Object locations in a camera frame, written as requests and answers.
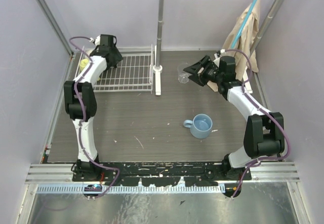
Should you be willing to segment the yellow mug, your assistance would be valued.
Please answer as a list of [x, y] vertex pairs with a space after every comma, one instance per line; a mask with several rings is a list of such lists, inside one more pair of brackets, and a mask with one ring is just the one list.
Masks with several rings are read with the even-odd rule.
[[79, 73], [81, 73], [85, 67], [88, 65], [89, 59], [82, 59], [78, 64]]

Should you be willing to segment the white speckled mug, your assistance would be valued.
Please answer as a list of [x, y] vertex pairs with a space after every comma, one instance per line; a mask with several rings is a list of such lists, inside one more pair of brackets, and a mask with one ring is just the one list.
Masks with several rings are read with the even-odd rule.
[[89, 56], [92, 53], [93, 49], [86, 50], [86, 54]]

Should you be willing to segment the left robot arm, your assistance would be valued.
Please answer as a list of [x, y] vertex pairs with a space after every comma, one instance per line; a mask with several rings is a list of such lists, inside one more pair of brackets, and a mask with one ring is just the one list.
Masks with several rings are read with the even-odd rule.
[[75, 172], [83, 173], [89, 181], [97, 181], [103, 169], [119, 174], [119, 169], [99, 163], [99, 154], [94, 141], [93, 122], [97, 112], [94, 86], [100, 75], [110, 68], [116, 68], [123, 60], [117, 48], [117, 38], [101, 34], [95, 39], [75, 36], [69, 42], [87, 59], [82, 62], [79, 74], [63, 86], [65, 111], [74, 125], [78, 156]]

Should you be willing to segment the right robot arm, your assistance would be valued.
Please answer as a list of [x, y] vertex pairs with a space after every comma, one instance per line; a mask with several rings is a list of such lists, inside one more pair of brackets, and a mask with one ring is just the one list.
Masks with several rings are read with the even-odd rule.
[[234, 180], [240, 168], [262, 160], [279, 160], [285, 150], [284, 118], [264, 108], [236, 79], [235, 58], [222, 56], [218, 63], [205, 56], [199, 62], [184, 68], [188, 78], [200, 86], [218, 86], [218, 92], [233, 104], [246, 120], [243, 146], [227, 154], [222, 160], [222, 174]]

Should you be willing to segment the clear plastic cup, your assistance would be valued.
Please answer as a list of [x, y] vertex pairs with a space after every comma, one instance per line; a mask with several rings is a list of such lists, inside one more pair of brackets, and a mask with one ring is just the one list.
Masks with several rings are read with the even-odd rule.
[[190, 74], [185, 72], [184, 69], [188, 67], [188, 63], [181, 63], [178, 65], [177, 71], [178, 71], [178, 81], [182, 84], [186, 84], [189, 82], [189, 76]]

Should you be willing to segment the blue mug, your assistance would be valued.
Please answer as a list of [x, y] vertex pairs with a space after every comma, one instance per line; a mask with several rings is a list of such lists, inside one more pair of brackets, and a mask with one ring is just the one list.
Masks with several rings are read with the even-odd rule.
[[193, 137], [205, 139], [212, 130], [213, 121], [208, 115], [198, 114], [192, 120], [185, 120], [183, 126], [189, 128]]

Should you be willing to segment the beige cloth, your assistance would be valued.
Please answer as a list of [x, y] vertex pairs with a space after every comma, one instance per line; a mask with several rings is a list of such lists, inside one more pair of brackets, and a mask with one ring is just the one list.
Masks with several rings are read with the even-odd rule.
[[[222, 48], [223, 49], [231, 49], [231, 43], [234, 40], [234, 37], [236, 36], [238, 29], [247, 14], [247, 11], [250, 7], [250, 5], [243, 11], [243, 13], [237, 18], [237, 22], [228, 35], [227, 39], [225, 40]], [[249, 16], [249, 19], [242, 31], [241, 37], [239, 38], [238, 42], [234, 46], [233, 49], [238, 49], [243, 51], [247, 56], [249, 56], [250, 62], [247, 62], [245, 56], [239, 52], [228, 52], [228, 56], [233, 56], [235, 58], [235, 72], [236, 72], [236, 78], [238, 80], [246, 80], [248, 78], [247, 76], [247, 69], [249, 69], [252, 72], [258, 72], [258, 66], [257, 66], [257, 60], [256, 60], [256, 53], [250, 52], [250, 48], [254, 42], [254, 39], [256, 38], [256, 35], [259, 31], [259, 21], [260, 21], [260, 13], [261, 13], [261, 0], [257, 0], [251, 15]]]

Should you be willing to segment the blue clothes hanger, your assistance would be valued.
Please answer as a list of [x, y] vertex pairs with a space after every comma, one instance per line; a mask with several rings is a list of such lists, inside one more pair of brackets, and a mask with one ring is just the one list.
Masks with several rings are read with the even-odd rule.
[[254, 8], [256, 2], [257, 2], [257, 0], [253, 0], [253, 1], [252, 1], [251, 5], [250, 5], [250, 7], [249, 7], [249, 9], [248, 9], [248, 11], [247, 11], [247, 14], [245, 15], [245, 17], [244, 17], [244, 19], [243, 19], [243, 21], [242, 21], [242, 23], [241, 23], [241, 25], [240, 25], [240, 27], [239, 27], [239, 29], [238, 29], [238, 32], [237, 32], [236, 36], [234, 37], [233, 42], [231, 43], [231, 46], [230, 46], [231, 49], [234, 48], [234, 46], [235, 46], [236, 43], [238, 42], [239, 38], [241, 37], [242, 31], [243, 31], [243, 29], [244, 29], [244, 27], [245, 27], [245, 25], [246, 25], [246, 23], [247, 23], [247, 21], [248, 21], [248, 19], [249, 19], [249, 16], [250, 16], [251, 13], [252, 13], [252, 10], [253, 10], [253, 8]]

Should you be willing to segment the metal clothes rack frame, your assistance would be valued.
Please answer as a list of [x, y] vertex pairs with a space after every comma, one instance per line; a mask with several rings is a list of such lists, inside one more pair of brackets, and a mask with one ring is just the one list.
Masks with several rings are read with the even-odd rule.
[[[273, 17], [277, 14], [278, 10], [282, 6], [284, 0], [274, 0], [269, 12], [261, 24], [261, 28], [254, 39], [254, 42], [250, 48], [250, 52], [253, 53], [257, 48], [259, 42], [262, 39], [262, 36], [268, 29]], [[158, 0], [158, 20], [157, 20], [157, 38], [156, 38], [156, 46], [155, 46], [155, 59], [153, 66], [153, 73], [155, 79], [155, 95], [161, 95], [161, 73], [163, 70], [162, 65], [160, 64], [161, 59], [161, 45], [162, 45], [162, 35], [163, 35], [163, 25], [164, 25], [164, 0]]]

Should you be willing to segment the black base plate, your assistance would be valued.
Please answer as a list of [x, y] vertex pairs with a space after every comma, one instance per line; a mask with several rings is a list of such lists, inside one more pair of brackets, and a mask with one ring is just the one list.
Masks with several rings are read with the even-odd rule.
[[229, 168], [220, 162], [104, 162], [104, 168], [90, 162], [75, 162], [72, 180], [99, 181], [108, 186], [217, 186], [220, 181], [239, 181], [244, 168]]

